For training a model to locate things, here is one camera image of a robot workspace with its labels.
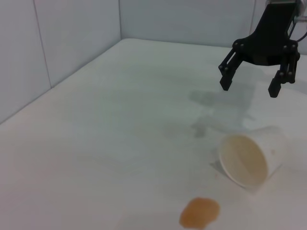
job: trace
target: white paper cup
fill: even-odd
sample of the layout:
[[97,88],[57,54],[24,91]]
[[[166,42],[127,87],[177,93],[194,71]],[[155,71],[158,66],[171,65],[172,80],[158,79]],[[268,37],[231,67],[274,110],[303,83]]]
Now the white paper cup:
[[275,126],[227,136],[218,149],[227,175],[249,188],[263,184],[281,166],[288,151],[288,138]]

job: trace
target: cable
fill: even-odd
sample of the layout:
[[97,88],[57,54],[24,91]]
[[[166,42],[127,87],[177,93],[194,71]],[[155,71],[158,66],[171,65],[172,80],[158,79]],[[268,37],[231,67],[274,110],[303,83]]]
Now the cable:
[[298,39],[297,42],[302,41],[305,37],[307,37],[307,32],[304,34],[304,36],[302,36],[300,39]]

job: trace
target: white table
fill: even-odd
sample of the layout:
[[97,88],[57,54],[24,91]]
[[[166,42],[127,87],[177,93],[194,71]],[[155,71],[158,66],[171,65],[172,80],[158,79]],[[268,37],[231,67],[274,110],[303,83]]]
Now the white table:
[[[307,57],[278,98],[277,67],[228,48],[123,40],[0,126],[1,230],[180,230],[194,197],[216,199],[209,230],[307,226]],[[297,148],[256,193],[216,164],[227,132],[278,125]]]

